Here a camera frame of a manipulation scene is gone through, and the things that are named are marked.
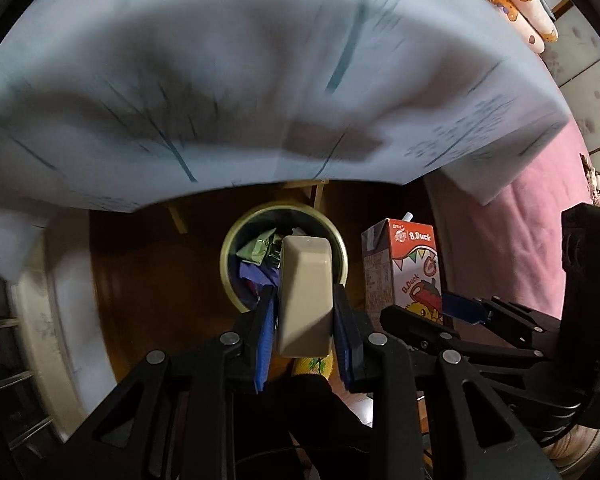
pink fabric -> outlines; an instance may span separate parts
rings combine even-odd
[[[481,206],[442,172],[425,177],[449,290],[562,313],[560,213],[590,203],[580,161],[587,154],[570,122],[491,203]]]

person's leg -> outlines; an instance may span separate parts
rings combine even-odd
[[[373,430],[331,391],[325,377],[301,374],[289,378],[283,403],[289,431],[301,446],[308,447],[320,480],[368,478]]]
[[[304,480],[295,450],[250,460],[256,453],[293,446],[278,399],[266,391],[234,398],[234,449],[237,480]]]

beige plastic object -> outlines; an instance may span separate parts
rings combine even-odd
[[[278,352],[284,357],[325,357],[333,326],[329,241],[287,236],[280,261]]]

yellow sock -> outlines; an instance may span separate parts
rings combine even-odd
[[[314,374],[329,378],[333,370],[333,351],[327,357],[299,357],[294,361],[291,376]]]

silver rivet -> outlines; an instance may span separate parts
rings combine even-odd
[[[231,346],[240,341],[240,336],[235,332],[225,332],[220,336],[220,342],[223,345]]]
[[[164,361],[164,352],[162,350],[151,350],[146,355],[146,361],[151,365],[159,365]]]
[[[386,336],[381,332],[372,332],[371,334],[369,334],[368,339],[372,345],[376,346],[383,346],[387,342]]]
[[[450,365],[457,365],[462,360],[460,352],[456,350],[445,350],[442,352],[442,358]]]

